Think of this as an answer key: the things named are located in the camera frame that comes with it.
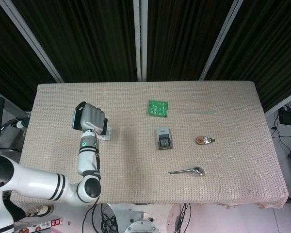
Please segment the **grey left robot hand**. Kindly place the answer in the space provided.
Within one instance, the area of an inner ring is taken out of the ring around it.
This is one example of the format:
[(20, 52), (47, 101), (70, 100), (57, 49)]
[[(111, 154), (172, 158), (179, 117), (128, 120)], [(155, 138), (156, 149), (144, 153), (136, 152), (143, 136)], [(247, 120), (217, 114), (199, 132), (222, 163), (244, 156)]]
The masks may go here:
[(86, 103), (81, 114), (81, 131), (93, 130), (98, 135), (105, 135), (107, 132), (108, 119), (105, 113), (89, 103)]

